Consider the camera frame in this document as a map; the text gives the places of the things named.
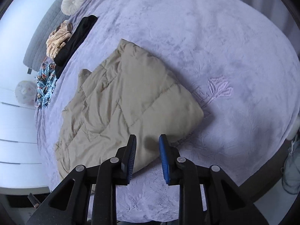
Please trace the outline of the beige puffer jacket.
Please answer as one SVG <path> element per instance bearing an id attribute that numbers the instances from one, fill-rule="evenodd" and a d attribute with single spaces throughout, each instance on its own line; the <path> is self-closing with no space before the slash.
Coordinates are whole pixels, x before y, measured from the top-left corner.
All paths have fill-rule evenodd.
<path id="1" fill-rule="evenodd" d="M 137 138 L 133 170 L 138 172 L 159 157 L 160 135 L 177 142 L 199 126 L 203 115 L 160 59 L 122 39 L 94 71 L 78 75 L 54 148 L 59 176 L 77 165 L 92 167 L 110 159 L 130 135 Z"/>

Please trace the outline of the round white patterned cushion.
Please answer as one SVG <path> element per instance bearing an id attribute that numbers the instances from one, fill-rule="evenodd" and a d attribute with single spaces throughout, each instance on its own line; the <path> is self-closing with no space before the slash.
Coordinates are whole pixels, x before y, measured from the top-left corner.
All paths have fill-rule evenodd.
<path id="1" fill-rule="evenodd" d="M 37 92 L 37 85 L 32 81 L 20 81 L 15 88 L 18 103 L 32 105 Z"/>

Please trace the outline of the blue cartoon print garment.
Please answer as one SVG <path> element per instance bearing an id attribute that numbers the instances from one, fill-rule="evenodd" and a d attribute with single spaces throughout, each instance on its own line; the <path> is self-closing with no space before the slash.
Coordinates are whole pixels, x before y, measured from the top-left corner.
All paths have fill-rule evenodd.
<path id="1" fill-rule="evenodd" d="M 37 74 L 37 93 L 35 106 L 38 109 L 46 108 L 56 87 L 56 64 L 53 61 L 45 61 L 42 63 Z"/>

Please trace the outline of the lavender plush bed blanket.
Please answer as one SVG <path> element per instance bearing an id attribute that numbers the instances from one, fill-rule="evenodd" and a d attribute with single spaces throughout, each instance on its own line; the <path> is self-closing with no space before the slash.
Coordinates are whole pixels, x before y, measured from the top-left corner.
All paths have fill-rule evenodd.
<path id="1" fill-rule="evenodd" d="M 179 152 L 219 165 L 241 187 L 282 146 L 299 113 L 299 59 L 263 14 L 239 0 L 86 0 L 70 17 L 97 22 L 36 112 L 37 140 L 50 189 L 61 177 L 54 154 L 78 74 L 93 71 L 125 39 L 162 60 L 200 104 L 204 119 Z"/>

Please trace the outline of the grey quilted headboard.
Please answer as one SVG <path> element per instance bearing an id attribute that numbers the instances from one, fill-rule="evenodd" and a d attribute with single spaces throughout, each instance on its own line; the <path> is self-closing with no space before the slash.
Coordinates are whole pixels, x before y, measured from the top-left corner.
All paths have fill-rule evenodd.
<path id="1" fill-rule="evenodd" d="M 54 1 L 31 38 L 23 59 L 23 64 L 27 66 L 27 74 L 29 75 L 32 71 L 37 72 L 40 69 L 41 63 L 46 57 L 46 41 L 50 32 L 69 18 L 61 11 L 62 1 Z"/>

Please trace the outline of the tan striped garment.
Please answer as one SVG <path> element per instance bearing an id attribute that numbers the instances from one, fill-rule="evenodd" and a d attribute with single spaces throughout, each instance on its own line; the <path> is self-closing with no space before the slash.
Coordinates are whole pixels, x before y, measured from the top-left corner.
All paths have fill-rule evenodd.
<path id="1" fill-rule="evenodd" d="M 46 41 L 46 55 L 54 59 L 61 48 L 63 48 L 72 36 L 72 23 L 65 20 L 54 31 Z"/>

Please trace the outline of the black garment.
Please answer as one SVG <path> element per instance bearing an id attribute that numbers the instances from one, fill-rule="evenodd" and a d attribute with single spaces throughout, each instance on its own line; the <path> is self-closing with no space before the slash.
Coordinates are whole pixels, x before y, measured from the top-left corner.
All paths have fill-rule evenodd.
<path id="1" fill-rule="evenodd" d="M 97 20 L 98 18 L 95 15 L 83 17 L 74 34 L 72 34 L 66 45 L 58 52 L 57 56 L 54 58 L 55 75 L 57 79 L 60 78 L 67 63 L 79 46 L 84 42 Z"/>

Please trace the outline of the round cream cushion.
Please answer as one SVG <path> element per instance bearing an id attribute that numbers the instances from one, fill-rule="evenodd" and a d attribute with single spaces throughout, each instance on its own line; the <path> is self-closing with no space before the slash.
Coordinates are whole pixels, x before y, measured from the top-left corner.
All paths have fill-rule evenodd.
<path id="1" fill-rule="evenodd" d="M 85 0 L 63 0 L 61 3 L 61 11 L 68 16 L 73 15 L 79 10 Z"/>

